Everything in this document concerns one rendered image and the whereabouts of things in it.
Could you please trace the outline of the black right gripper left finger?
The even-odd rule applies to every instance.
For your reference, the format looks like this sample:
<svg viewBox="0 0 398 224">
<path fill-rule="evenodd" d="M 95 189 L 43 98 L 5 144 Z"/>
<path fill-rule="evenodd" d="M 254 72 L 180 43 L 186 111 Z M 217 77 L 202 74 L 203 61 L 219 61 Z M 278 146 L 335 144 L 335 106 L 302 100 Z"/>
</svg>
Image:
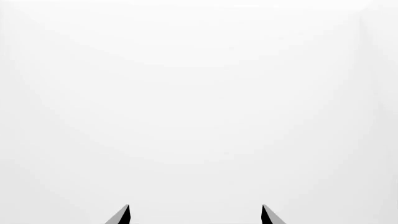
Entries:
<svg viewBox="0 0 398 224">
<path fill-rule="evenodd" d="M 130 224 L 131 214 L 129 205 L 123 206 L 105 224 Z"/>
</svg>

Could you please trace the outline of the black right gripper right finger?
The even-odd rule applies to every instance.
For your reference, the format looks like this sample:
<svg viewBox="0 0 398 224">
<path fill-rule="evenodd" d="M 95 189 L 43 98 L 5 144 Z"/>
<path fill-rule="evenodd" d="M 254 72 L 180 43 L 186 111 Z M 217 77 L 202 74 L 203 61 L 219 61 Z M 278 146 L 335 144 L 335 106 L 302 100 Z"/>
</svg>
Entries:
<svg viewBox="0 0 398 224">
<path fill-rule="evenodd" d="M 286 224 L 267 205 L 262 205 L 261 221 L 262 224 Z"/>
</svg>

